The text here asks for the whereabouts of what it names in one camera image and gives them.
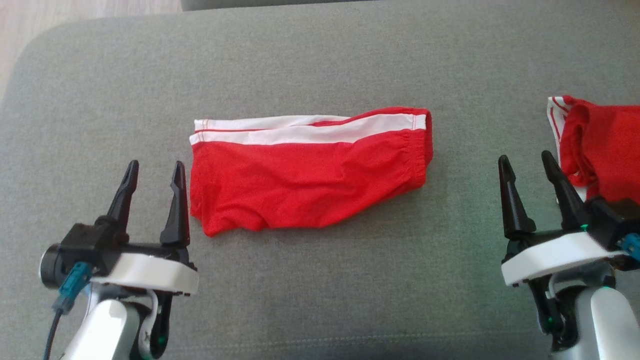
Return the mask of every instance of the blue connector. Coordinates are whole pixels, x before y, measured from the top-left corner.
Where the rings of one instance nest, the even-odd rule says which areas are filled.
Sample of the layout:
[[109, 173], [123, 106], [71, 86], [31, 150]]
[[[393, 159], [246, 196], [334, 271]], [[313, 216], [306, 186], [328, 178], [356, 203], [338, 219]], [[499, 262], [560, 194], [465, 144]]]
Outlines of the blue connector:
[[58, 289], [58, 298], [53, 303], [55, 312], [61, 311], [64, 315], [69, 314], [71, 308], [80, 291], [89, 283], [91, 279], [92, 267], [88, 263], [76, 263], [67, 275], [65, 282]]
[[622, 240], [622, 250], [628, 252], [629, 256], [636, 261], [640, 261], [640, 235], [631, 233]]

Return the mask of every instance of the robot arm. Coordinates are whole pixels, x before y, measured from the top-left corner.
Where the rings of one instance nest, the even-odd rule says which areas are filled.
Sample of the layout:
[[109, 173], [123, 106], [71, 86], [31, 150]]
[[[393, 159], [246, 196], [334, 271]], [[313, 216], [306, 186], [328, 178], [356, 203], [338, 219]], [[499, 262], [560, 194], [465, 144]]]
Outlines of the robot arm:
[[[187, 250], [184, 165], [176, 163], [173, 200], [157, 244], [129, 243], [127, 223], [137, 182], [134, 160], [107, 215], [93, 225], [74, 225], [42, 256], [42, 283], [61, 294], [54, 305], [56, 317], [70, 310], [81, 288], [89, 296], [83, 323], [61, 359], [159, 359], [168, 343], [173, 297], [198, 291], [197, 269]], [[151, 307], [132, 301], [136, 298], [149, 298]]]
[[542, 161], [562, 214], [561, 230], [537, 233], [515, 188], [515, 173], [500, 157], [507, 285], [528, 285], [538, 325], [552, 336], [551, 358], [637, 359], [640, 327], [617, 290], [615, 270], [640, 268], [640, 206], [625, 199], [596, 198], [584, 204], [553, 155]]

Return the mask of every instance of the red garment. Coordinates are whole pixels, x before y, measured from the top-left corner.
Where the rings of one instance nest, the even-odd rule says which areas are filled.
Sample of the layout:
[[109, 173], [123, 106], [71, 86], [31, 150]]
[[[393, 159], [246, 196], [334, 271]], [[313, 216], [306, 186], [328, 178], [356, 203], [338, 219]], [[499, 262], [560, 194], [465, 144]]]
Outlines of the red garment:
[[599, 106], [563, 97], [570, 106], [560, 140], [560, 163], [588, 198], [640, 203], [640, 106]]
[[191, 214], [204, 232], [324, 227], [421, 187], [433, 156], [427, 109], [346, 118], [196, 120]]

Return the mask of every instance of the folded clothing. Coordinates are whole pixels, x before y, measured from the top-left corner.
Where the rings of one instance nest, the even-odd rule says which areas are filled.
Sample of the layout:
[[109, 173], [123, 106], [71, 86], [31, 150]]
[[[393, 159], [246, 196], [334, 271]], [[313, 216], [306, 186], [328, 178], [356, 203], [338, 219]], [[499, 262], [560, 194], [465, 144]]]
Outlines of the folded clothing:
[[547, 107], [562, 171], [586, 197], [640, 202], [640, 106], [599, 106], [571, 96]]
[[433, 157], [427, 109], [196, 120], [195, 130], [191, 215], [208, 236], [335, 224], [421, 187]]

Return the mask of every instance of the black cable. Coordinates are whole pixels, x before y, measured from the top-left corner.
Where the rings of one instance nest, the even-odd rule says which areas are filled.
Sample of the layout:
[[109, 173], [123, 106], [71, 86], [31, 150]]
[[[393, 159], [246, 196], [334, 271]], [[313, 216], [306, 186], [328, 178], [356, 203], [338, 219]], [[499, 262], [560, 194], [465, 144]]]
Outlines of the black cable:
[[62, 310], [57, 310], [56, 314], [53, 316], [53, 323], [51, 323], [49, 337], [47, 337], [47, 345], [44, 348], [43, 360], [49, 360], [49, 357], [51, 356], [51, 345], [53, 345], [53, 336], [56, 334], [56, 329], [58, 328], [58, 322], [60, 322], [61, 316]]

